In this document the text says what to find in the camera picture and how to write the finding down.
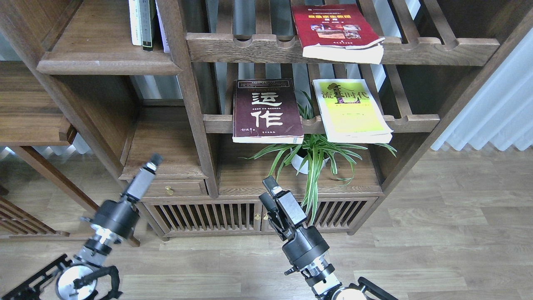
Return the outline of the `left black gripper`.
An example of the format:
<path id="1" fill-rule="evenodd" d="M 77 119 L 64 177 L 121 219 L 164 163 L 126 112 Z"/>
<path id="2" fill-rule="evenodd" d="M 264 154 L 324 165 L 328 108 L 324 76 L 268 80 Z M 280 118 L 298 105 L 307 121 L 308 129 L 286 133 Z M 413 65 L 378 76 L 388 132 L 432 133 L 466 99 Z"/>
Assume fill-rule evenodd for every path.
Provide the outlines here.
<path id="1" fill-rule="evenodd" d="M 155 152 L 150 160 L 141 167 L 135 178 L 120 194 L 118 202 L 106 200 L 90 220 L 95 235 L 91 237 L 96 243 L 109 245 L 118 240 L 132 236 L 139 220 L 139 213 L 135 210 L 135 203 L 139 202 L 147 192 L 155 178 L 155 172 L 163 161 L 163 157 Z"/>

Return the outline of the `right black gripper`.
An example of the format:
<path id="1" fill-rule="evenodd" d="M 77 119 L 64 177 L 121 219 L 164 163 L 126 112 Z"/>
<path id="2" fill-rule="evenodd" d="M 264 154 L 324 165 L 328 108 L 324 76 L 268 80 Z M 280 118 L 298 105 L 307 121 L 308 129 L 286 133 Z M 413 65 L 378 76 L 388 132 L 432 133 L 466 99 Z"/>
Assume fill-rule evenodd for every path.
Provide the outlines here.
<path id="1" fill-rule="evenodd" d="M 289 190 L 283 190 L 269 175 L 263 179 L 268 192 L 259 196 L 268 212 L 269 222 L 285 244 L 282 251 L 292 267 L 285 275 L 301 272 L 302 275 L 329 275 L 331 265 L 324 254 L 329 245 L 316 227 L 304 226 L 306 214 Z"/>

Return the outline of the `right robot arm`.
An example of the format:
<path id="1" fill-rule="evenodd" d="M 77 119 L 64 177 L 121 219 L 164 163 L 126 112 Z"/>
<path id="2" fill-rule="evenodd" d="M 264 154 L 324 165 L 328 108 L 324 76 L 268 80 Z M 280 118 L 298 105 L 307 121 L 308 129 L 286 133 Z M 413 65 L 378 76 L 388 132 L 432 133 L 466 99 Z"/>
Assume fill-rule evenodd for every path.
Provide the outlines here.
<path id="1" fill-rule="evenodd" d="M 267 210 L 270 225 L 285 244 L 282 251 L 291 264 L 285 275 L 299 272 L 318 300 L 394 300 L 375 283 L 364 277 L 344 286 L 334 274 L 335 268 L 325 259 L 329 245 L 314 226 L 305 226 L 306 214 L 289 190 L 283 190 L 269 176 L 263 179 L 267 189 L 259 199 Z"/>

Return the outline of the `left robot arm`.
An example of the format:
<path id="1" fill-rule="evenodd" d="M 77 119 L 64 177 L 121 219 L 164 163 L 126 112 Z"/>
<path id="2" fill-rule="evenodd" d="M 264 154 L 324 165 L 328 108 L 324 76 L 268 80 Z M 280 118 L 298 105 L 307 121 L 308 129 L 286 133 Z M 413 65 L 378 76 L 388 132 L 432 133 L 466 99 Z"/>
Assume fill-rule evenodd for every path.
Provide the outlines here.
<path id="1" fill-rule="evenodd" d="M 113 244 L 132 236 L 139 220 L 139 213 L 134 205 L 147 192 L 161 163 L 162 156 L 153 154 L 120 194 L 118 202 L 104 201 L 95 216 L 88 219 L 95 235 L 86 241 L 72 260 L 68 260 L 65 254 L 61 255 L 2 296 L 2 299 L 38 300 L 44 287 L 55 281 L 55 292 L 59 299 L 93 300 L 98 293 L 98 279 L 106 275 L 111 277 L 112 288 L 104 295 L 104 299 L 118 299 L 122 295 L 119 290 L 119 271 L 114 265 L 104 267 L 103 264 L 111 253 Z"/>

